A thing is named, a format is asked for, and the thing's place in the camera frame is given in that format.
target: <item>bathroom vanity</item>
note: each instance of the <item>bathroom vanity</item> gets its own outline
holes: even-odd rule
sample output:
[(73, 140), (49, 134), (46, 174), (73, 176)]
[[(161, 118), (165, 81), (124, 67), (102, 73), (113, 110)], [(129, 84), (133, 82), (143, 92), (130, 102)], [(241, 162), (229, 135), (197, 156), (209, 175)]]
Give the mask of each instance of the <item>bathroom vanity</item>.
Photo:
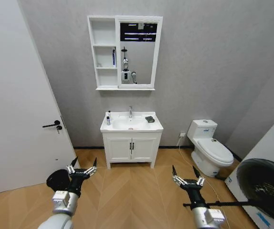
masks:
[[(163, 127), (155, 112), (112, 112), (111, 125), (107, 125), (105, 114), (101, 125), (107, 168), (110, 163), (150, 162), (156, 160)], [(155, 122), (148, 123), (145, 117), (152, 116)]]

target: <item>wooden floor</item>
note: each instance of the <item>wooden floor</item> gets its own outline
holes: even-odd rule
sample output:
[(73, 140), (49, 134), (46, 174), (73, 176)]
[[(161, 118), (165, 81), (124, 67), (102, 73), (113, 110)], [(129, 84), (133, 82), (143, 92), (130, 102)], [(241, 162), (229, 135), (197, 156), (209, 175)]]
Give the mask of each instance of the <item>wooden floor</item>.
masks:
[[(147, 163), (112, 164), (106, 168), (103, 150), (76, 150), (81, 167), (98, 158), (98, 172), (83, 183), (73, 217), (75, 229), (193, 229), (195, 224), (184, 190), (172, 180), (174, 165), (182, 178), (194, 178), (188, 149), (160, 149), (154, 169)], [(224, 170), (228, 175), (238, 164)], [(234, 201), (223, 181), (208, 178), (221, 201)], [(201, 190), (206, 201), (216, 201), (212, 188)], [(0, 229), (36, 229), (52, 215), (53, 191), (46, 184), (0, 193)], [(257, 228), (241, 207), (224, 207), (232, 229)]]

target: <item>door handle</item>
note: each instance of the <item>door handle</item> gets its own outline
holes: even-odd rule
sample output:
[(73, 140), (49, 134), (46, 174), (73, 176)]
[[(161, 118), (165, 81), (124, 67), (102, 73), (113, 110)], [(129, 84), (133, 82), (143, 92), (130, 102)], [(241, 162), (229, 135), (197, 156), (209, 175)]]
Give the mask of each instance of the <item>door handle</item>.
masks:
[(56, 126), (56, 125), (59, 125), (61, 124), (61, 122), (59, 120), (55, 120), (54, 121), (54, 124), (51, 124), (51, 125), (43, 125), (42, 127), (45, 128), (45, 127), (50, 127), (50, 126)]

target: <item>cabinet door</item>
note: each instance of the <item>cabinet door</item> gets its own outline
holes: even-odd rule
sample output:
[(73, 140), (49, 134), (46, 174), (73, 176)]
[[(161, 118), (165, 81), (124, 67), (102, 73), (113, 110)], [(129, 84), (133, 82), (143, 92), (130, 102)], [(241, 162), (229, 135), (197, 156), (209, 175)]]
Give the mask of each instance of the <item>cabinet door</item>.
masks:
[(149, 161), (152, 158), (156, 137), (133, 138), (132, 159)]
[(131, 159), (132, 138), (107, 138), (110, 160), (127, 161)]

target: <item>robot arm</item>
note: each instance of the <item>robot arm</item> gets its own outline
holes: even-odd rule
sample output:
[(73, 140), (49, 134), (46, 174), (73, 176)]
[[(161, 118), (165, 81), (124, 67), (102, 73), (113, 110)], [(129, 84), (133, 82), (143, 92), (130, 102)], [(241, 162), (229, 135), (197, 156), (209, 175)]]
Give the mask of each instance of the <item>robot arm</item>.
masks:
[(200, 193), (205, 178), (200, 176), (199, 171), (195, 167), (193, 167), (193, 170), (198, 180), (180, 178), (177, 176), (174, 166), (172, 166), (174, 182), (188, 193), (191, 201), (191, 204), (183, 204), (183, 206), (190, 206), (198, 229), (219, 229), (225, 217), (219, 209), (210, 209), (208, 204), (206, 204)]
[(66, 191), (56, 191), (52, 197), (54, 204), (53, 213), (55, 215), (48, 218), (38, 229), (73, 229), (71, 217), (74, 215), (77, 201), (81, 195), (81, 187), (84, 180), (97, 171), (97, 158), (94, 165), (89, 169), (74, 169), (78, 157), (67, 167), (71, 182)]

